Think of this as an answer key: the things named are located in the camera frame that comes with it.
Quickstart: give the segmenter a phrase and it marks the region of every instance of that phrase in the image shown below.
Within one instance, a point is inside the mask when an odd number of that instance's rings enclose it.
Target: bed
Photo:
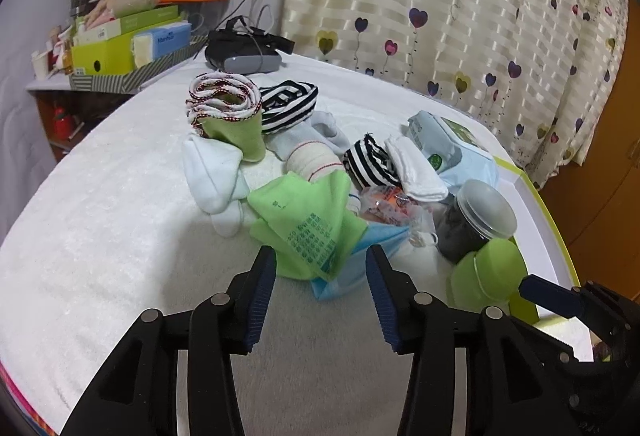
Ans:
[[[204,60],[168,74],[121,106],[42,184],[0,247],[0,362],[41,427],[59,433],[78,398],[136,317],[193,308],[247,270],[258,242],[244,228],[217,236],[184,179],[184,99]],[[300,56],[258,85],[318,85],[351,141],[386,138],[417,109],[465,124],[490,152],[508,156],[483,126],[430,98]],[[243,171],[251,188],[282,174],[270,152]],[[246,214],[247,221],[251,214]],[[450,264],[407,244],[392,259],[419,289],[445,299]],[[548,332],[591,356],[580,323]],[[188,434],[185,360],[178,370],[178,432]],[[308,283],[278,278],[260,344],[233,360],[248,434],[394,434],[411,365],[385,344],[367,286],[317,302]]]

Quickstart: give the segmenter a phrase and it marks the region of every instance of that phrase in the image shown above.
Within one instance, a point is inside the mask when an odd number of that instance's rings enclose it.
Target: wooden door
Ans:
[[[630,299],[640,293],[640,168],[629,171],[568,249],[582,283],[592,280]]]
[[[628,155],[640,139],[639,62],[640,6],[636,0],[629,0],[620,70],[600,116],[587,158],[582,167],[575,163],[562,167],[559,175],[551,178],[540,191],[567,246],[594,222],[631,171],[632,160]],[[578,276],[582,278],[583,258],[589,259],[588,254],[574,254],[571,249],[569,253]],[[593,263],[586,259],[584,264]]]

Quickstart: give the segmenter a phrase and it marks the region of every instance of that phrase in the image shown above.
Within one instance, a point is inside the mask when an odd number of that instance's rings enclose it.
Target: red object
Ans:
[[[65,108],[58,107],[53,111],[53,132],[59,140],[68,140],[76,129],[76,121],[66,112]]]

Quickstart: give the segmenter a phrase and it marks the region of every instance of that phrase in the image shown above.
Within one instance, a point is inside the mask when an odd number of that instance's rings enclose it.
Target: green cloth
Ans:
[[[276,251],[278,275],[330,281],[340,272],[367,229],[345,208],[350,188],[342,171],[315,183],[290,172],[249,194],[260,216],[250,234]]]
[[[201,118],[199,123],[207,138],[235,145],[242,151],[244,161],[260,161],[266,148],[262,139],[262,112],[246,120]]]

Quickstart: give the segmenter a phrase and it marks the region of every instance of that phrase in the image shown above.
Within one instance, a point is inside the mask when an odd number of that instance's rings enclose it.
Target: striped curtain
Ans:
[[[584,160],[616,79],[628,0],[285,0],[296,52],[485,124],[537,187]]]

